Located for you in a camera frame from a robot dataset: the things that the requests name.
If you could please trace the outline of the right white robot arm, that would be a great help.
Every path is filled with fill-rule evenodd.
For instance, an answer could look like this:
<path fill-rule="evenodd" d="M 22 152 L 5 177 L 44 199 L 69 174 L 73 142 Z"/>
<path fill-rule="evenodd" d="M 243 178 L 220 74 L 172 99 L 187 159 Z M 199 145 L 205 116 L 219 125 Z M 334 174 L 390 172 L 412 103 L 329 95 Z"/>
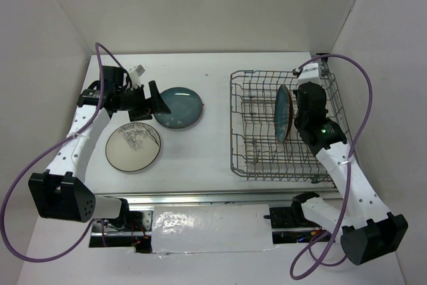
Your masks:
<path fill-rule="evenodd" d="M 319 195 L 306 193 L 296 198 L 300 204 L 292 208 L 292 221 L 298 226 L 314 222 L 330 232 L 355 265 L 396 251 L 408 222 L 402 214 L 394 215 L 370 185 L 341 127 L 327 116 L 323 87 L 299 85 L 296 103 L 295 127 L 332 178 L 344 208 L 337 210 Z"/>

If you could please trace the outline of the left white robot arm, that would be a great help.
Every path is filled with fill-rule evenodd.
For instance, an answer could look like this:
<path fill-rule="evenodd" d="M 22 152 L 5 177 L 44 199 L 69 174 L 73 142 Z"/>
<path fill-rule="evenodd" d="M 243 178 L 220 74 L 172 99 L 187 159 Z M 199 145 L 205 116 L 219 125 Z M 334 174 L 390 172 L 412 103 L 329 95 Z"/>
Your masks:
<path fill-rule="evenodd" d="M 151 119 L 156 113 L 169 113 L 155 81 L 148 83 L 145 97 L 137 72 L 105 66 L 104 80 L 94 81 L 77 100 L 77 109 L 68 138 L 41 174 L 33 173 L 29 190 L 42 218 L 88 222 L 107 220 L 117 231 L 131 225 L 127 200 L 96 196 L 85 184 L 85 174 L 96 143 L 118 111 L 126 111 L 133 123 Z"/>

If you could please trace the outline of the dark teal plate with blossoms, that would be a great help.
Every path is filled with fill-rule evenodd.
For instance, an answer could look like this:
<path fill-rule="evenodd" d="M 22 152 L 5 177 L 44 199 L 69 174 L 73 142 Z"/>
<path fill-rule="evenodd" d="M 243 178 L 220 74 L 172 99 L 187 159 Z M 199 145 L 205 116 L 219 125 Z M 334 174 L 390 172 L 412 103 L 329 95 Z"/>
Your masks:
<path fill-rule="evenodd" d="M 294 117 L 293 102 L 290 90 L 282 84 L 276 94 L 274 106 L 274 129 L 278 142 L 284 143 L 291 131 Z"/>

